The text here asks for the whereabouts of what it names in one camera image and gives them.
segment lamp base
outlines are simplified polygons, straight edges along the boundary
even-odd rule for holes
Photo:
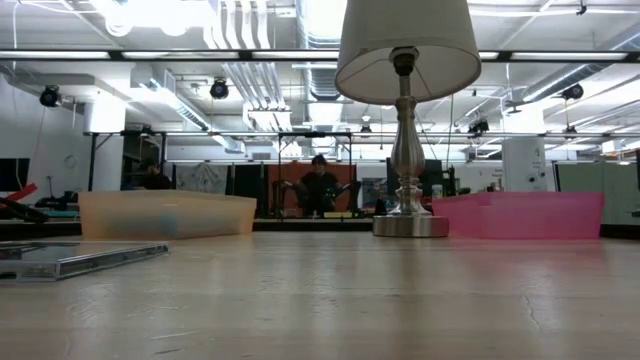
[[[388,215],[373,218],[373,235],[402,238],[449,236],[449,219],[430,215]]]

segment table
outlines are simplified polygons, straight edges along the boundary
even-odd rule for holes
[[[640,244],[255,233],[0,286],[13,359],[635,359]]]

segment plastic storage bin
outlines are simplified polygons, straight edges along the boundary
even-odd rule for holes
[[[601,193],[495,192],[433,201],[450,234],[482,239],[598,239]]]
[[[176,240],[250,233],[256,200],[160,190],[83,192],[85,240]]]

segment lamp shade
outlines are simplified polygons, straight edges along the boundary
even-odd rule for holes
[[[418,102],[456,93],[480,76],[467,0],[349,0],[336,88],[353,100],[393,105],[400,89],[389,56],[397,47],[419,52],[411,74]]]

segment person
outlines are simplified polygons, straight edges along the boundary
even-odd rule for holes
[[[168,177],[162,175],[160,167],[154,159],[145,159],[140,164],[141,170],[145,172],[142,180],[140,181],[140,187],[147,190],[168,190],[171,189],[171,180]]]
[[[327,171],[327,160],[322,155],[313,158],[311,165],[314,170],[304,175],[298,181],[307,196],[305,201],[305,216],[322,216],[325,212],[335,210],[335,193],[340,188],[338,178]]]

